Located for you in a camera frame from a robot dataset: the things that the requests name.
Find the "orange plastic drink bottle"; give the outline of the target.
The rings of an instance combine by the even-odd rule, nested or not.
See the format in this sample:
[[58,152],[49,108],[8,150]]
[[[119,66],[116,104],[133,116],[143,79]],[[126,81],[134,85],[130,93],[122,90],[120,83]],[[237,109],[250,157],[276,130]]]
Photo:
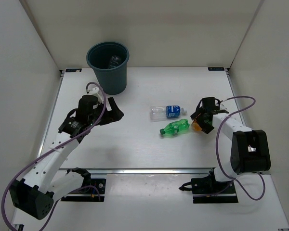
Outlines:
[[202,127],[200,126],[196,118],[193,120],[191,127],[194,131],[202,131]]

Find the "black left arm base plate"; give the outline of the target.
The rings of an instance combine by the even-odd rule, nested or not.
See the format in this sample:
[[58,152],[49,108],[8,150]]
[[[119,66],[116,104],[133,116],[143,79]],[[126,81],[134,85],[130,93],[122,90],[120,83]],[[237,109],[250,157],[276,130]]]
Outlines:
[[85,188],[75,191],[61,199],[62,202],[104,202],[106,178],[91,177],[91,185],[94,188]]

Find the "green plastic soda bottle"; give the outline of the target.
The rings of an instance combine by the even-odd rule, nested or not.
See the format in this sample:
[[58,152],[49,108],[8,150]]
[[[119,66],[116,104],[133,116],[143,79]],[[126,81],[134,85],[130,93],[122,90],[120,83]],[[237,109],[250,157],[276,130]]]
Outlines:
[[181,134],[188,132],[190,123],[187,119],[181,119],[169,123],[166,127],[159,130],[159,136],[161,138],[175,138]]

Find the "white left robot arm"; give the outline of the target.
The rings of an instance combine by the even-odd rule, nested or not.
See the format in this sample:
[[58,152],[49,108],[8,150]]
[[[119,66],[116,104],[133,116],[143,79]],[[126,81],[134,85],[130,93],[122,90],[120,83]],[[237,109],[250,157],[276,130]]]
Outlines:
[[54,203],[72,191],[85,193],[91,188],[89,171],[76,167],[54,180],[54,176],[71,152],[93,125],[106,125],[121,120],[124,113],[118,108],[114,98],[109,97],[111,110],[108,111],[98,97],[84,95],[78,107],[71,110],[58,129],[55,140],[49,147],[50,154],[39,160],[21,180],[14,180],[9,188],[13,205],[42,220],[50,212]]

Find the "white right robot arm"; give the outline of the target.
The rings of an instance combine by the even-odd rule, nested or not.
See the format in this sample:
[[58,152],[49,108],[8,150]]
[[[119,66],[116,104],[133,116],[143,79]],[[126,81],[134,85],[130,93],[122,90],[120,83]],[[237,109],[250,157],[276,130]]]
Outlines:
[[[200,100],[191,115],[193,130],[205,134],[217,130],[215,151],[218,166],[207,179],[207,188],[214,193],[224,187],[224,182],[236,180],[242,174],[260,173],[271,168],[266,133],[243,125],[232,117],[234,114],[222,106],[222,101],[206,97]],[[231,141],[231,152],[225,157],[220,157],[218,149],[221,134]]]

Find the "clear bottle green label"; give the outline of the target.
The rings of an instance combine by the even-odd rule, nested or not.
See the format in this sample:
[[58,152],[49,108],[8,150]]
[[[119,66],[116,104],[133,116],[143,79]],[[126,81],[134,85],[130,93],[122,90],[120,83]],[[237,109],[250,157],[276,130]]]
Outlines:
[[108,69],[116,68],[122,64],[122,58],[118,55],[113,55],[108,63]]

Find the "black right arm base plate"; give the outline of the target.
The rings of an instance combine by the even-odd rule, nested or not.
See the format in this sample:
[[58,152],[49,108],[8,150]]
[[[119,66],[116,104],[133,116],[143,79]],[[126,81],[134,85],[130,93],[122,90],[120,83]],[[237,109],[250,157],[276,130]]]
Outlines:
[[236,204],[238,198],[232,181],[217,182],[215,178],[192,178],[179,187],[180,191],[192,192],[193,204]]

